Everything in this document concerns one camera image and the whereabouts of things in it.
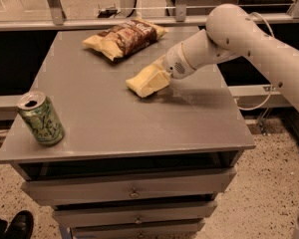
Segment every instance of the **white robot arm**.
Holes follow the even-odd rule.
[[[299,112],[299,51],[264,33],[240,7],[223,4],[208,16],[206,30],[170,48],[164,68],[175,79],[207,64],[246,58]]]

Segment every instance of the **can lid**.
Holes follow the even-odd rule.
[[[45,99],[46,95],[43,92],[28,92],[20,98],[18,108],[26,111],[33,110],[39,107]]]

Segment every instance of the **green can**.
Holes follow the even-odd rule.
[[[64,129],[51,100],[42,92],[29,92],[18,102],[19,115],[34,137],[45,145],[53,145],[64,136]]]

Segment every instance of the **gray drawer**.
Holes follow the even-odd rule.
[[[30,181],[22,189],[40,205],[55,206],[223,192],[235,174],[234,167],[140,173]]]
[[[203,227],[203,220],[185,220],[173,222],[154,222],[150,224],[118,225],[104,227],[74,228],[75,239],[117,239],[144,238],[146,236],[168,235],[177,233],[196,233]]]
[[[148,201],[125,201],[113,207],[55,211],[53,218],[63,227],[90,227],[114,224],[137,224],[166,220],[201,219],[216,208],[215,201],[198,201],[199,197],[163,198]]]

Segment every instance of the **chip bag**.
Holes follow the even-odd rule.
[[[143,49],[166,32],[164,27],[137,18],[87,38],[83,46],[101,52],[113,61]]]

